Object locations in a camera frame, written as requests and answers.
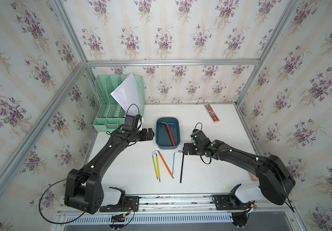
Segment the green handled hex key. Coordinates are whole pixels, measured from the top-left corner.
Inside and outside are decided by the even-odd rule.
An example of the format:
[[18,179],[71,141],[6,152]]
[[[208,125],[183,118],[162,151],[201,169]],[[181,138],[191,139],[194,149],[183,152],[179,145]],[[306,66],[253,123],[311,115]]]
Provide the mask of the green handled hex key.
[[155,154],[151,154],[155,176],[156,176],[156,179],[159,180],[159,178],[158,178],[158,172],[157,172],[157,168],[156,168],[156,161],[155,161],[154,156],[155,156]]

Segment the yellow handled hex key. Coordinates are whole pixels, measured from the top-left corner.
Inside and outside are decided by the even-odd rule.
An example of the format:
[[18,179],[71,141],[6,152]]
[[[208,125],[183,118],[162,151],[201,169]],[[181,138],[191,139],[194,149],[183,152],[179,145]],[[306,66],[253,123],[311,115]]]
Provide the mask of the yellow handled hex key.
[[159,171],[159,163],[158,163],[158,156],[155,155],[154,158],[155,158],[155,161],[156,161],[156,168],[157,168],[157,172],[158,172],[158,178],[159,178],[158,181],[161,182],[160,171]]

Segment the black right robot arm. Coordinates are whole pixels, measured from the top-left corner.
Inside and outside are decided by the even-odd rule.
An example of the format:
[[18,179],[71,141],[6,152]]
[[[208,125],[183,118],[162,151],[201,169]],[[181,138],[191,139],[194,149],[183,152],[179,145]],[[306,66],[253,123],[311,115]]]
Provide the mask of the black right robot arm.
[[254,174],[259,180],[262,195],[273,204],[283,205],[296,182],[281,159],[275,155],[258,156],[214,140],[205,146],[185,143],[186,155],[206,156],[225,161]]

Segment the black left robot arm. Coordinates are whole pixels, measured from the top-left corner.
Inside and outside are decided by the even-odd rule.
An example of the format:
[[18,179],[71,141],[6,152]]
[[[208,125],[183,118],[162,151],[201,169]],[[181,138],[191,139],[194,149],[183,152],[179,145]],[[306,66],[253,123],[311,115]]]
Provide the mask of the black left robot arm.
[[102,178],[116,157],[130,143],[151,141],[155,134],[151,128],[140,131],[116,129],[100,152],[81,169],[69,172],[64,204],[68,207],[95,214],[104,200]]

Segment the thin black hex key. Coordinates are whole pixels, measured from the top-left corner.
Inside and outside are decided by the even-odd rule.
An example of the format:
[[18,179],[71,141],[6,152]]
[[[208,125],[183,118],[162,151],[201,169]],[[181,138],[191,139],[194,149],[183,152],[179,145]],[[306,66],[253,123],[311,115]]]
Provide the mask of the thin black hex key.
[[183,177],[183,168],[184,168],[184,151],[182,150],[178,150],[178,153],[182,154],[182,159],[181,159],[181,167],[180,167],[180,179],[179,179],[179,183],[182,183],[182,177]]

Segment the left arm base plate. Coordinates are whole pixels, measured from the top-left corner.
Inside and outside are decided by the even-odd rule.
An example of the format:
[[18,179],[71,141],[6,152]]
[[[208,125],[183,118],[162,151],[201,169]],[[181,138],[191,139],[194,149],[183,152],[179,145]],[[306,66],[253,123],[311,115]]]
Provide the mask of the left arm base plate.
[[138,212],[140,197],[139,196],[126,196],[120,199],[117,205],[108,205],[100,207],[100,212]]

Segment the orange handled hex key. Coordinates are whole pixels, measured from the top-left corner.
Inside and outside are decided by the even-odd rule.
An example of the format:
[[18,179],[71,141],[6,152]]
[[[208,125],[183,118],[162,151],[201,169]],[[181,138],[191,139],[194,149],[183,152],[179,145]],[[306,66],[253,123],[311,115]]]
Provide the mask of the orange handled hex key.
[[171,172],[170,168],[168,167],[168,165],[167,165],[165,159],[163,158],[162,154],[158,150],[154,151],[153,154],[158,155],[161,158],[161,160],[163,161],[168,173],[170,174],[170,176],[172,178],[174,178],[173,173]]

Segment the blue handled hex key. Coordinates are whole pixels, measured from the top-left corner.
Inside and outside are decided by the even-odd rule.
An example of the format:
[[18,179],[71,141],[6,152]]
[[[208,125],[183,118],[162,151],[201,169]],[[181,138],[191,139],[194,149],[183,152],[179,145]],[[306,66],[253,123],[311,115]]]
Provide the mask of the blue handled hex key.
[[176,158],[176,152],[173,153],[172,176],[174,175],[175,171],[175,158]]

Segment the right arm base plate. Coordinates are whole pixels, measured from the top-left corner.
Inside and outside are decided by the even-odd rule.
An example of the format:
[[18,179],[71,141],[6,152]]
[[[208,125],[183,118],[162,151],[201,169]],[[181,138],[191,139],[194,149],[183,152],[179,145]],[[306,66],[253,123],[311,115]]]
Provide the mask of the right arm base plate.
[[231,195],[213,195],[212,201],[217,210],[249,210],[251,203],[243,203],[236,196]]

